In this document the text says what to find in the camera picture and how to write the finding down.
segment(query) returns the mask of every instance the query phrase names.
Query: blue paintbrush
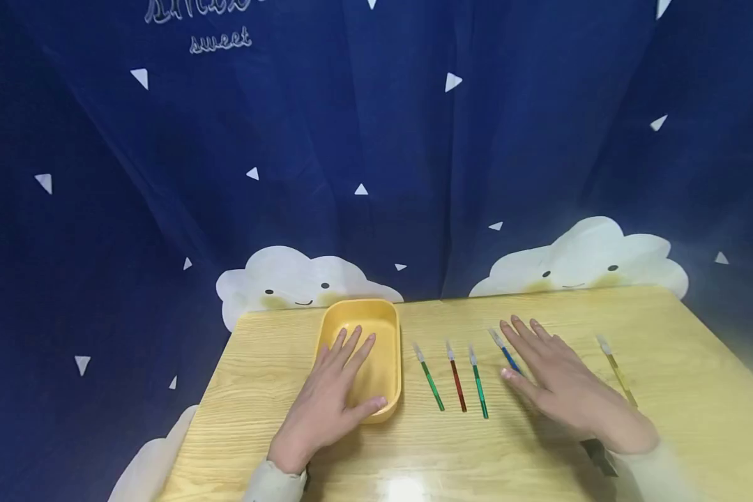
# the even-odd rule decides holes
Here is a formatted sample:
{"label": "blue paintbrush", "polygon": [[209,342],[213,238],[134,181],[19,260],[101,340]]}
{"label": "blue paintbrush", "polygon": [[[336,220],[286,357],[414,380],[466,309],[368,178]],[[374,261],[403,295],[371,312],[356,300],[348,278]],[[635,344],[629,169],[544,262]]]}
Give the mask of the blue paintbrush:
{"label": "blue paintbrush", "polygon": [[493,328],[488,328],[488,333],[491,333],[491,338],[494,339],[494,343],[497,345],[497,347],[502,349],[502,353],[505,354],[505,358],[507,358],[508,363],[510,363],[510,368],[513,368],[516,373],[523,374],[522,370],[519,369],[519,365],[516,364],[516,361],[513,360],[512,356],[510,356],[508,348],[505,347],[505,342],[502,342],[502,338],[499,338],[499,335],[496,334]]}

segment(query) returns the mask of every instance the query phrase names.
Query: cloud decoration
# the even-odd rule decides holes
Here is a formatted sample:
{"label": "cloud decoration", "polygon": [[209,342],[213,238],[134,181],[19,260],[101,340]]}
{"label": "cloud decoration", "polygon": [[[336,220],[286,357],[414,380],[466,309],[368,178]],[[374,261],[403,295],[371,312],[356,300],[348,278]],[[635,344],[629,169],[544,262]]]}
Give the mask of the cloud decoration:
{"label": "cloud decoration", "polygon": [[167,437],[151,439],[137,451],[108,502],[153,502],[159,496],[197,409],[198,405],[188,407]]}
{"label": "cloud decoration", "polygon": [[669,249],[665,238],[625,236],[613,219],[594,216],[577,222],[550,246],[498,259],[469,296],[657,284],[682,298],[689,277],[667,259]]}
{"label": "cloud decoration", "polygon": [[251,255],[244,269],[218,278],[223,322],[234,331],[240,316],[258,310],[328,307],[351,298],[402,302],[402,295],[366,279],[357,265],[337,256],[309,259],[293,248],[272,246]]}

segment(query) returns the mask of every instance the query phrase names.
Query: yellow paintbrush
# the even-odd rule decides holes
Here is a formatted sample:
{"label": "yellow paintbrush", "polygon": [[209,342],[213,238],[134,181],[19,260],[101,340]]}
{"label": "yellow paintbrush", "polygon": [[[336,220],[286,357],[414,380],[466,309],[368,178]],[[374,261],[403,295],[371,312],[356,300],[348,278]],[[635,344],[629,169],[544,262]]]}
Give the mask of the yellow paintbrush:
{"label": "yellow paintbrush", "polygon": [[600,348],[602,348],[602,352],[605,353],[606,358],[608,358],[608,363],[611,365],[611,369],[614,370],[614,374],[616,375],[616,380],[619,380],[619,385],[623,387],[623,390],[625,391],[625,396],[627,396],[628,401],[632,404],[634,408],[639,407],[639,403],[636,402],[636,398],[632,396],[632,392],[630,392],[630,387],[627,385],[627,381],[625,380],[625,375],[623,375],[623,372],[619,369],[619,365],[616,364],[616,359],[614,359],[613,353],[611,353],[611,347],[608,345],[608,341],[603,337],[602,335],[597,336],[597,341],[600,343]]}

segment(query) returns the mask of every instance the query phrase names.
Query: hand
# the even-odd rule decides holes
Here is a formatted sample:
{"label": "hand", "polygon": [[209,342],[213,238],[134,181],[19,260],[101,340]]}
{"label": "hand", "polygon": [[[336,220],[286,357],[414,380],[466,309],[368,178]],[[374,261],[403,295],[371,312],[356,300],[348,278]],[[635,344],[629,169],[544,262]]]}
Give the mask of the hand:
{"label": "hand", "polygon": [[499,327],[539,384],[505,368],[502,377],[510,386],[546,416],[592,434],[610,451],[641,454],[657,446],[658,433],[650,419],[599,380],[566,342],[552,337],[535,319],[530,319],[532,330],[519,317],[511,317],[510,322],[513,327],[504,321]]}
{"label": "hand", "polygon": [[341,329],[333,347],[329,349],[324,345],[315,358],[307,381],[268,451],[268,460],[282,472],[301,474],[319,449],[334,444],[387,405],[385,397],[378,396],[356,408],[346,408],[346,395],[377,338],[371,333],[352,356],[361,332],[362,328],[357,326],[344,344],[346,329]]}

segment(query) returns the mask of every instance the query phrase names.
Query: left hand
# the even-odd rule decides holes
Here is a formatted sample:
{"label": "left hand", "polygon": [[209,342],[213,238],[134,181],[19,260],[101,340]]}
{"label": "left hand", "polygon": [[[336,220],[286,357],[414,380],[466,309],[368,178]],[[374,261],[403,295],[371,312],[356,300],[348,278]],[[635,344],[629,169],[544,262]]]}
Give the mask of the left hand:
{"label": "left hand", "polygon": [[377,338],[376,333],[371,333],[352,356],[361,333],[362,328],[357,326],[344,344],[346,328],[341,329],[331,349],[324,345],[315,358],[307,381],[268,451],[267,459],[282,472],[301,474],[319,449],[336,443],[387,405],[385,397],[377,396],[356,408],[346,408],[346,395]]}

